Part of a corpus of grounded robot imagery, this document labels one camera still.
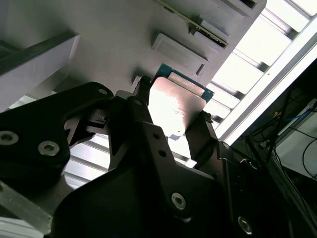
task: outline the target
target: bolt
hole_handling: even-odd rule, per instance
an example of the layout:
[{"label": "bolt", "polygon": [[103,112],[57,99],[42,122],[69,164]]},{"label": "bolt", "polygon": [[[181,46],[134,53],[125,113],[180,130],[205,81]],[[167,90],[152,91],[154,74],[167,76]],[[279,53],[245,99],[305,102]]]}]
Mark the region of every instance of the bolt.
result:
[{"label": "bolt", "polygon": [[13,131],[0,131],[0,145],[13,145],[18,142],[19,136]]},{"label": "bolt", "polygon": [[172,202],[179,210],[184,210],[186,208],[185,198],[178,192],[172,194]]},{"label": "bolt", "polygon": [[39,153],[45,156],[55,156],[59,152],[59,145],[54,141],[43,141],[38,146]]},{"label": "bolt", "polygon": [[138,105],[142,105],[142,103],[139,100],[134,100],[134,102]]},{"label": "bolt", "polygon": [[227,149],[227,150],[230,150],[230,146],[228,145],[228,144],[226,144],[226,143],[222,143],[222,145]]},{"label": "bolt", "polygon": [[104,94],[104,95],[107,95],[108,94],[108,92],[105,90],[105,89],[99,89],[98,90],[101,94]]},{"label": "bolt", "polygon": [[247,220],[245,220],[243,217],[238,217],[238,223],[241,229],[247,234],[252,235],[252,228]]}]

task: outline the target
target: cable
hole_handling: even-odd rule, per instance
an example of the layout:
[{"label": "cable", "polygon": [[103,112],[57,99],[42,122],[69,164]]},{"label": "cable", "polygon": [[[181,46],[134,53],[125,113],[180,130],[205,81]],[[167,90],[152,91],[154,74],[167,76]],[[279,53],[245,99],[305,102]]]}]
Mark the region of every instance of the cable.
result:
[{"label": "cable", "polygon": [[275,129],[275,132],[274,132],[274,136],[273,136],[273,140],[272,140],[272,143],[268,149],[268,154],[266,156],[266,159],[265,159],[265,162],[268,162],[271,158],[271,155],[272,155],[272,151],[273,151],[273,148],[274,148],[274,145],[275,145],[275,142],[278,138],[278,133],[279,131],[281,130],[281,127],[282,127],[282,123],[283,123],[283,117],[285,115],[285,112],[286,112],[286,108],[287,108],[287,105],[288,105],[288,102],[289,102],[289,99],[291,97],[291,93],[292,91],[289,91],[286,95],[286,98],[285,98],[285,103],[284,103],[284,106],[283,106],[283,109],[281,111],[281,117],[278,119],[278,123],[277,123],[277,126],[276,126],[276,129]]},{"label": "cable", "polygon": [[292,128],[292,127],[289,127],[289,128],[292,129],[292,130],[298,131],[299,133],[302,133],[303,135],[308,136],[308,137],[310,137],[310,138],[312,138],[312,139],[317,139],[317,137],[308,135],[308,134],[306,134],[306,133],[304,133],[304,132],[302,132],[302,131],[300,131],[300,130],[298,130],[298,129],[295,129],[295,128]]},{"label": "cable", "polygon": [[306,213],[307,213],[307,215],[308,215],[310,221],[312,222],[314,228],[317,229],[317,226],[316,226],[316,224],[315,224],[315,222],[314,222],[314,220],[313,220],[313,217],[312,217],[312,215],[310,214],[310,212],[308,211],[308,208],[307,208],[307,205],[306,205],[306,202],[305,202],[303,196],[302,196],[301,193],[297,190],[297,187],[293,184],[293,182],[292,182],[291,179],[288,177],[288,175],[286,174],[286,172],[285,172],[285,170],[284,170],[284,168],[283,168],[283,165],[282,165],[282,162],[281,162],[281,158],[279,157],[279,155],[278,155],[277,152],[276,152],[276,144],[274,145],[274,149],[273,149],[273,150],[274,150],[274,152],[275,152],[276,159],[277,159],[278,163],[280,164],[281,169],[282,169],[282,171],[283,171],[285,177],[287,178],[287,180],[291,183],[291,185],[293,186],[293,188],[294,188],[294,189],[296,190],[296,192],[298,193],[298,195],[299,195],[299,197],[301,198],[301,201],[302,201],[302,203],[303,203],[303,206],[305,207]]},{"label": "cable", "polygon": [[[288,105],[289,105],[293,100],[294,100],[294,99],[290,99],[289,102],[288,102]],[[314,105],[312,105],[310,108],[308,108],[308,109],[307,109],[305,112],[303,112],[302,114],[300,114],[300,115],[298,115],[298,116],[295,116],[295,117],[292,117],[292,118],[286,118],[286,119],[284,119],[284,120],[285,120],[285,121],[291,121],[291,120],[293,120],[293,119],[300,119],[300,118],[302,118],[302,117],[307,116],[307,115],[308,115],[309,113],[311,113],[311,112],[316,113],[316,112],[317,112],[316,108],[317,108],[317,102],[315,102]],[[257,128],[257,129],[256,129],[257,125],[254,125],[254,127],[252,128],[252,130],[251,130],[251,132],[249,133],[249,135],[256,135],[256,134],[260,133],[260,130],[261,130],[261,129],[262,129],[262,130],[265,130],[265,129],[267,129],[267,128],[273,126],[274,123],[276,123],[276,122],[278,121],[277,119],[279,119],[279,118],[280,118],[280,115],[275,116],[275,117],[272,118],[271,120],[264,120],[263,122],[266,122],[266,121],[267,121],[267,123],[265,123],[264,125],[260,126],[260,127]]]},{"label": "cable", "polygon": [[304,169],[305,169],[305,171],[306,171],[310,176],[312,176],[312,178],[316,178],[316,175],[311,174],[311,173],[308,171],[308,169],[306,168],[306,166],[305,166],[305,153],[306,153],[307,149],[310,147],[310,145],[313,144],[316,140],[317,140],[317,138],[315,138],[313,141],[311,141],[311,142],[306,146],[306,148],[305,148],[305,150],[303,151],[303,154],[302,154],[302,163],[303,163]]},{"label": "cable", "polygon": [[246,150],[247,150],[247,155],[248,155],[248,157],[252,157],[252,153],[251,153],[251,156],[249,155],[249,149],[248,149],[248,144],[247,144],[247,141],[246,140],[244,140],[244,143],[245,143],[245,145],[246,145]]},{"label": "cable", "polygon": [[232,162],[232,161],[230,161],[229,159],[227,159],[227,158],[218,158],[219,160],[226,160],[226,161],[228,161],[229,163],[231,163],[232,165],[234,165],[234,166],[236,166],[236,167],[238,167],[239,168],[239,166],[238,165],[236,165],[234,162]]}]

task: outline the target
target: reflective metal surface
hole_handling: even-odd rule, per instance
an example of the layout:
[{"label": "reflective metal surface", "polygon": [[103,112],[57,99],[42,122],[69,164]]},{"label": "reflective metal surface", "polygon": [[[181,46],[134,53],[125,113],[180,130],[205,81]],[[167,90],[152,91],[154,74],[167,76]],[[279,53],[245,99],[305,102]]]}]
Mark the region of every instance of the reflective metal surface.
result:
[{"label": "reflective metal surface", "polygon": [[186,208],[185,198],[178,192],[172,194],[172,202],[179,210],[184,210]]},{"label": "reflective metal surface", "polygon": [[41,155],[55,156],[59,152],[59,145],[54,141],[46,140],[39,144],[38,151]]},{"label": "reflective metal surface", "polygon": [[166,136],[183,135],[205,105],[204,99],[167,78],[157,78],[151,87],[149,111],[153,123],[162,127]]},{"label": "reflective metal surface", "polygon": [[0,181],[0,205],[25,220],[43,234],[51,232],[53,217]]},{"label": "reflective metal surface", "polygon": [[18,142],[19,136],[13,131],[0,131],[0,145],[13,145]]},{"label": "reflective metal surface", "polygon": [[243,217],[238,217],[238,224],[246,234],[252,235],[252,228],[247,220]]}]

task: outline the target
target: mounting hole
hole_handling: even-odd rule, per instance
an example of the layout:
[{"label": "mounting hole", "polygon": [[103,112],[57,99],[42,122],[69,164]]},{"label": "mounting hole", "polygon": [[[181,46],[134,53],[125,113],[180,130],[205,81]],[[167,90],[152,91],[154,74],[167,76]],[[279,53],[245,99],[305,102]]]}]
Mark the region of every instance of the mounting hole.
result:
[{"label": "mounting hole", "polygon": [[105,90],[105,89],[99,89],[98,90],[101,94],[104,94],[104,95],[107,95],[108,94],[108,92]]},{"label": "mounting hole", "polygon": [[157,139],[157,140],[160,138],[159,135],[158,135],[158,134],[155,134],[155,133],[153,134],[153,137],[154,137],[155,139]]},{"label": "mounting hole", "polygon": [[161,155],[162,157],[166,157],[166,156],[167,156],[166,152],[163,151],[163,150],[159,150],[158,153],[159,153],[159,155]]}]

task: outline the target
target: metal frame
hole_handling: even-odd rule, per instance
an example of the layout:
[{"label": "metal frame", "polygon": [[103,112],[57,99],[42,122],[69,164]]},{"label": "metal frame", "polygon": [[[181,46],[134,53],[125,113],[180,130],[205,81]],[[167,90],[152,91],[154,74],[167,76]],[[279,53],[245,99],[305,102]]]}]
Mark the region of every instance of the metal frame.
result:
[{"label": "metal frame", "polygon": [[79,36],[65,32],[0,59],[0,112],[66,65]]},{"label": "metal frame", "polygon": [[317,17],[266,71],[241,103],[216,129],[231,145],[317,57]]}]

